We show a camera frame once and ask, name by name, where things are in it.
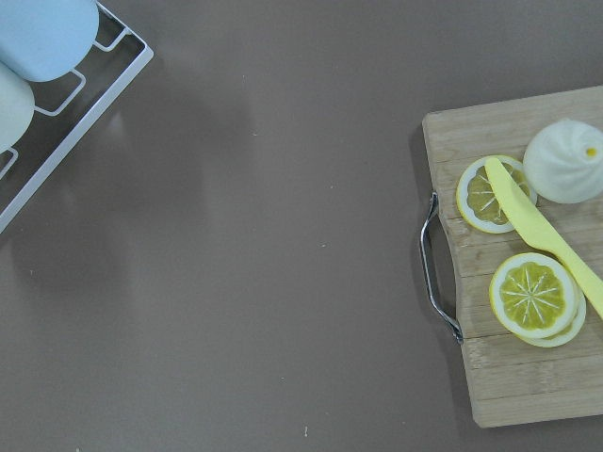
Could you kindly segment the lemon slice near bun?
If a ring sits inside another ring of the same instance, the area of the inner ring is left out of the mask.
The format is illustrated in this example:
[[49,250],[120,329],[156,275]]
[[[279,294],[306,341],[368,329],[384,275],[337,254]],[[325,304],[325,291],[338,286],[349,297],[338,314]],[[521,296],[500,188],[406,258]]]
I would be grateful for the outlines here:
[[[525,177],[523,164],[508,155],[496,158],[535,204],[537,194]],[[456,205],[470,226],[488,234],[504,234],[512,231],[513,225],[500,208],[487,178],[484,165],[488,159],[489,156],[482,157],[464,170],[456,187]]]

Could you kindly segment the yellow plastic knife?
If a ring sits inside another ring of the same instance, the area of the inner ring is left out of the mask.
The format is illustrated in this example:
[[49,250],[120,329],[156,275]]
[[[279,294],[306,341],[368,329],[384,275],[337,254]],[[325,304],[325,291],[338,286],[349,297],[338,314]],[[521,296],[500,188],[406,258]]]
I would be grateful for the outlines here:
[[602,280],[530,201],[498,158],[488,157],[484,167],[497,202],[517,233],[529,246],[557,257],[602,317]]

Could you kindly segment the wooden cutting board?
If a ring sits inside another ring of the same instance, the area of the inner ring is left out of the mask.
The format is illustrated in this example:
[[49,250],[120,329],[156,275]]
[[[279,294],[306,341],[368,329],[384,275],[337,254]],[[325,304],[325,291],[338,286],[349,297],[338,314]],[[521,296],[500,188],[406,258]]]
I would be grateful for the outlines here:
[[483,428],[602,411],[598,314],[589,310],[579,334],[560,347],[535,347],[506,331],[490,307],[490,281],[506,259],[528,247],[516,233],[487,234],[469,226],[456,206],[456,186],[473,161],[491,154],[521,158],[541,129],[562,119],[600,127],[601,88],[443,110],[422,122],[432,179],[429,215],[443,227],[456,284],[456,311],[449,323],[463,337],[473,418]]

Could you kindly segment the white steamed bun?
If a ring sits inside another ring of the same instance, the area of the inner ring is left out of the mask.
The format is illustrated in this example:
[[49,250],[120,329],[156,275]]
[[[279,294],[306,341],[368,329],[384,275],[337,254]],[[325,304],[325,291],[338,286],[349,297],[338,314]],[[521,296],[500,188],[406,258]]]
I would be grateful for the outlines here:
[[602,193],[602,131],[564,119],[530,141],[523,165],[530,185],[557,203],[588,201]]

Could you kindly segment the bottom stacked lemon slice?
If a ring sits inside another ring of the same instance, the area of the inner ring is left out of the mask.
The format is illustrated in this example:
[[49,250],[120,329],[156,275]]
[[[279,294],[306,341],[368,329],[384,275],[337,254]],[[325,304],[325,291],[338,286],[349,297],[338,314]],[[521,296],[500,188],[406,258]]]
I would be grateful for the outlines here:
[[543,348],[560,347],[573,340],[582,329],[586,318],[586,299],[582,291],[574,285],[577,301],[577,312],[572,322],[562,331],[546,338],[527,338],[517,335],[517,338],[529,345]]

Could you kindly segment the pale green cup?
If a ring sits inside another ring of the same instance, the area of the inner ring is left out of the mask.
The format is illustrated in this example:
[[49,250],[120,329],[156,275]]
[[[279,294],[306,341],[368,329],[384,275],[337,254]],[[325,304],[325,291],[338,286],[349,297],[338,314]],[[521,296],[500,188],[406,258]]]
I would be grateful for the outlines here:
[[34,94],[29,84],[1,64],[1,151],[11,148],[25,133],[34,114]]

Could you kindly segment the light blue cup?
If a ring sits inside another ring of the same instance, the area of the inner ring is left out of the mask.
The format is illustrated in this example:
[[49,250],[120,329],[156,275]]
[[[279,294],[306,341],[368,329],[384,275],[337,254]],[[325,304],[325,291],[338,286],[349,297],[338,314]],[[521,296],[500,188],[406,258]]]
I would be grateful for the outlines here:
[[94,1],[3,1],[1,61],[25,80],[54,80],[84,59],[99,22]]

